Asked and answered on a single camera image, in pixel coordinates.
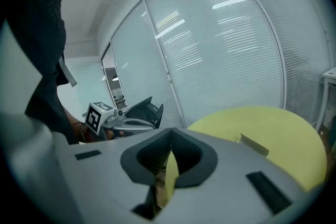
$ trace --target person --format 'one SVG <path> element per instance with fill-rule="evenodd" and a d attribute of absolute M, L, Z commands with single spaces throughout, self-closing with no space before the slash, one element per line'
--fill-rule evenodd
<path fill-rule="evenodd" d="M 93 135 L 60 103 L 57 86 L 68 83 L 58 61 L 66 43 L 61 0 L 6 0 L 5 17 L 23 52 L 41 73 L 26 115 L 62 133 L 69 144 L 91 142 Z"/>

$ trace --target yellow circular pad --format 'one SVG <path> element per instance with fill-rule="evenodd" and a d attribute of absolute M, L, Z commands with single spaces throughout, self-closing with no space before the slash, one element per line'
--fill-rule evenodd
<path fill-rule="evenodd" d="M 208 115 L 188 130 L 230 141 L 247 136 L 269 150 L 267 158 L 290 174 L 305 191 L 324 181 L 327 158 L 323 143 L 314 128 L 301 117 L 270 106 L 243 106 Z M 178 177 L 171 153 L 166 168 L 165 190 L 168 200 Z"/>

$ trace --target metal frame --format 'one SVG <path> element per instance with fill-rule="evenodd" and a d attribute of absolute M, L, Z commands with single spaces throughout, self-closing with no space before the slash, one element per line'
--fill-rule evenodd
<path fill-rule="evenodd" d="M 283 76 L 283 95 L 282 95 L 282 108 L 283 109 L 286 109 L 286 99 L 287 99 L 287 75 L 286 75 L 286 66 L 285 66 L 285 60 L 284 60 L 284 54 L 282 52 L 282 47 L 281 47 L 281 43 L 280 43 L 280 40 L 279 40 L 279 37 L 278 37 L 278 34 L 275 30 L 275 27 L 271 21 L 271 19 L 269 18 L 265 8 L 263 7 L 263 5 L 261 4 L 261 2 L 259 0 L 255 0 L 256 3 L 259 5 L 261 11 L 263 12 L 263 14 L 265 15 L 266 17 L 266 20 L 268 21 L 269 23 L 269 26 L 273 32 L 273 35 L 275 37 L 275 40 L 276 40 L 276 43 L 278 45 L 278 50 L 279 50 L 279 56 L 280 56 L 280 62 L 281 62 L 281 65 L 282 65 L 282 76 Z"/>
<path fill-rule="evenodd" d="M 154 23 L 153 23 L 151 14 L 150 14 L 150 12 L 148 10 L 147 3 L 146 3 L 145 0 L 142 0 L 142 2 L 144 4 L 145 9 L 147 11 L 147 14 L 149 16 L 149 19 L 150 19 L 149 21 L 150 21 L 150 25 L 151 25 L 151 28 L 152 28 L 152 32 L 153 32 L 154 36 L 156 36 L 157 34 L 156 34 L 156 31 L 155 31 Z M 177 94 L 176 94 L 174 83 L 173 83 L 173 81 L 171 79 L 171 76 L 170 76 L 170 71 L 169 71 L 167 62 L 166 62 L 166 60 L 164 58 L 164 54 L 163 54 L 162 47 L 160 45 L 159 39 L 155 38 L 155 42 L 156 42 L 156 45 L 158 47 L 158 50 L 159 50 L 159 53 L 160 53 L 160 56 L 161 56 L 161 60 L 162 60 L 163 66 L 164 66 L 164 70 L 166 71 L 166 74 L 167 74 L 167 77 L 168 77 L 168 81 L 169 81 L 169 84 L 171 86 L 171 89 L 172 89 L 172 92 L 173 92 L 173 95 L 174 95 L 174 99 L 175 99 L 175 102 L 176 102 L 176 106 L 177 106 L 177 109 L 179 111 L 182 123 L 183 123 L 184 127 L 186 128 L 187 125 L 186 125 L 186 122 L 185 122 L 185 118 L 184 118 L 184 115 L 183 115 L 183 112 L 182 112 L 182 109 L 181 109 L 181 105 L 180 105 L 179 99 L 178 99 Z"/>
<path fill-rule="evenodd" d="M 320 110 L 320 114 L 319 114 L 319 118 L 317 120 L 317 123 L 315 125 L 315 131 L 319 132 L 320 127 L 322 125 L 324 116 L 325 116 L 325 111 L 327 110 L 327 105 L 328 105 L 328 95 L 329 95 L 329 84 L 335 84 L 336 80 L 335 79 L 331 79 L 331 78 L 327 78 L 327 77 L 323 77 L 323 81 L 324 81 L 324 86 L 323 86 L 323 98 L 322 98 L 322 104 L 321 104 L 321 110 Z"/>
<path fill-rule="evenodd" d="M 130 10 L 128 11 L 128 13 L 127 13 L 127 15 L 125 16 L 125 18 L 121 21 L 121 23 L 119 24 L 119 26 L 114 30 L 114 32 L 113 32 L 112 35 L 111 35 L 111 38 L 110 38 L 110 45 L 111 45 L 112 53 L 113 53 L 113 45 L 112 45 L 112 38 L 113 38 L 113 36 L 114 36 L 115 33 L 117 32 L 118 28 L 119 28 L 119 27 L 122 25 L 122 23 L 125 21 L 125 19 L 128 17 L 128 15 L 132 12 L 132 10 L 133 10 L 134 8 L 136 8 L 136 7 L 139 5 L 139 3 L 140 3 L 141 1 L 144 1 L 146 10 L 148 10 L 145 0 L 140 0 L 140 1 L 137 2 L 134 6 L 132 6 L 132 8 L 130 8 Z M 264 14 L 265 14 L 265 16 L 266 16 L 266 18 L 267 18 L 267 20 L 268 20 L 268 22 L 269 22 L 269 24 L 270 24 L 270 27 L 271 27 L 271 29 L 272 29 L 272 31 L 273 31 L 273 33 L 274 33 L 276 42 L 278 43 L 278 49 L 279 49 L 279 53 L 280 53 L 280 57 L 281 57 L 281 63 L 282 63 L 282 71 L 283 71 L 283 76 L 284 76 L 284 85 L 283 85 L 283 88 L 284 88 L 284 89 L 283 89 L 283 90 L 284 90 L 283 92 L 284 92 L 284 93 L 283 93 L 283 105 L 282 105 L 282 108 L 285 109 L 285 108 L 286 108 L 286 99 L 287 99 L 287 76 L 286 76 L 286 68 L 285 68 L 285 62 L 284 62 L 284 59 L 283 59 L 284 57 L 283 57 L 283 53 L 282 53 L 282 48 L 281 48 L 281 45 L 280 45 L 280 42 L 279 42 L 277 33 L 276 33 L 276 31 L 275 31 L 274 25 L 272 24 L 272 22 L 271 22 L 271 20 L 270 20 L 270 18 L 269 18 L 269 16 L 268 16 L 268 14 L 266 13 L 265 9 L 263 8 L 263 6 L 262 6 L 261 3 L 259 2 L 259 0 L 255 0 L 255 1 L 256 1 L 257 4 L 260 6 L 261 10 L 264 12 Z M 123 91 L 122 83 L 121 83 L 121 80 L 120 80 L 120 77 L 119 77 L 119 73 L 118 73 L 117 64 L 115 65 L 115 70 L 116 70 L 117 75 L 118 75 L 118 78 L 119 78 L 120 87 L 121 87 L 121 89 L 122 89 L 122 91 Z M 167 68 L 166 65 L 165 65 L 165 70 L 167 71 L 167 73 L 169 72 L 169 70 L 168 70 L 168 68 Z M 126 95 L 125 95 L 125 94 L 124 94 L 124 97 L 125 97 L 125 100 L 126 100 L 127 104 L 129 104 L 128 101 L 127 101 L 127 98 L 126 98 Z"/>
<path fill-rule="evenodd" d="M 312 6 L 314 7 L 314 9 L 315 9 L 315 11 L 316 11 L 316 13 L 317 13 L 317 15 L 318 15 L 318 17 L 319 17 L 319 21 L 320 21 L 320 23 L 321 23 L 321 26 L 322 26 L 322 28 L 323 28 L 323 32 L 324 32 L 324 37 L 325 37 L 325 43 L 327 44 L 327 47 L 328 47 L 328 51 L 329 51 L 329 59 L 330 59 L 330 68 L 332 68 L 332 67 L 334 67 L 334 58 L 333 58 L 333 56 L 332 56 L 332 49 L 331 49 L 331 46 L 330 46 L 330 42 L 329 42 L 329 40 L 328 40 L 328 37 L 327 37 L 327 31 L 326 31 L 326 29 L 325 29 L 325 27 L 324 27 L 324 24 L 323 24 L 323 22 L 322 22 L 322 19 L 321 19 L 321 16 L 320 16 L 320 13 L 318 12 L 318 10 L 316 9 L 316 6 L 315 6 L 315 3 L 314 3 L 314 1 L 313 0 L 309 0 L 310 1 L 310 3 L 312 4 Z"/>
<path fill-rule="evenodd" d="M 105 67 L 104 67 L 104 63 L 103 63 L 103 58 L 104 58 L 104 56 L 106 55 L 106 53 L 108 52 L 108 50 L 109 50 L 110 47 L 112 47 L 112 46 L 111 46 L 111 42 L 109 42 L 109 44 L 107 45 L 107 48 L 106 48 L 105 52 L 103 53 L 103 56 L 101 57 L 100 61 L 101 61 L 101 65 L 103 66 L 103 71 L 104 71 L 104 75 L 105 75 L 105 78 L 106 78 L 106 84 L 107 84 L 107 87 L 109 88 L 109 92 L 110 92 L 110 95 L 111 95 L 113 104 L 114 104 L 115 108 L 118 108 L 117 105 L 116 105 L 116 102 L 114 101 L 113 94 L 112 94 L 112 91 L 111 91 L 109 82 L 107 81 L 107 76 L 106 76 Z"/>
<path fill-rule="evenodd" d="M 115 61 L 116 59 L 115 59 L 115 57 L 114 57 L 114 53 L 113 53 L 112 38 L 110 39 L 110 44 L 111 44 L 112 56 L 113 56 L 113 59 L 114 59 L 114 62 L 115 62 L 115 72 L 117 73 L 117 76 L 118 76 L 118 79 L 119 79 L 120 88 L 121 88 L 121 90 L 122 90 L 122 93 L 124 94 L 124 98 L 125 98 L 125 100 L 126 100 L 126 105 L 127 105 L 128 107 L 130 107 L 130 106 L 129 106 L 129 102 L 127 101 L 127 98 L 126 98 L 126 94 L 125 94 L 125 92 L 124 92 L 124 89 L 123 89 L 123 87 L 122 87 L 121 79 L 120 79 L 119 72 L 118 72 L 117 62 Z"/>

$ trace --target gray surface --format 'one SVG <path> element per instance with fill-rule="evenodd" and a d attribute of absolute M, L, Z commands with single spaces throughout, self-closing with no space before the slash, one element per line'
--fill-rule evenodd
<path fill-rule="evenodd" d="M 156 218 L 159 223 L 258 223 L 272 212 L 246 178 L 262 171 L 292 201 L 304 196 L 301 187 L 284 171 L 248 146 L 185 130 L 216 151 L 218 165 L 197 188 L 176 189 Z"/>
<path fill-rule="evenodd" d="M 0 125 L 7 164 L 18 186 L 33 204 L 55 223 L 83 223 L 58 165 L 50 130 L 26 115 L 0 113 Z"/>
<path fill-rule="evenodd" d="M 4 20 L 0 29 L 0 112 L 24 114 L 41 78 Z"/>
<path fill-rule="evenodd" d="M 147 222 L 130 211 L 145 201 L 149 187 L 131 181 L 121 167 L 120 157 L 126 148 L 160 131 L 72 146 L 66 145 L 63 135 L 55 134 L 60 165 L 85 223 Z M 102 154 L 76 160 L 75 154 L 91 150 L 99 150 Z"/>

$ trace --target black slot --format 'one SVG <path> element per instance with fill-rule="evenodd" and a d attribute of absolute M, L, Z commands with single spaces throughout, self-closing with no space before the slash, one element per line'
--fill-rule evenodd
<path fill-rule="evenodd" d="M 151 220 L 156 216 L 158 209 L 156 205 L 155 187 L 149 189 L 145 202 L 137 205 L 132 212 Z"/>
<path fill-rule="evenodd" d="M 172 128 L 171 133 L 171 148 L 180 174 L 176 179 L 175 188 L 199 186 L 217 166 L 215 150 L 177 128 Z"/>
<path fill-rule="evenodd" d="M 99 150 L 94 150 L 94 151 L 87 151 L 87 152 L 75 154 L 75 157 L 76 157 L 77 160 L 80 161 L 81 159 L 94 157 L 94 156 L 97 156 L 99 154 L 101 154 L 101 152 Z"/>
<path fill-rule="evenodd" d="M 246 175 L 246 177 L 263 198 L 273 214 L 283 211 L 292 204 L 263 172 L 251 173 Z"/>
<path fill-rule="evenodd" d="M 170 135 L 162 136 L 153 143 L 141 149 L 136 155 L 138 162 L 151 171 L 154 175 L 159 173 L 164 162 L 169 156 L 169 137 Z"/>

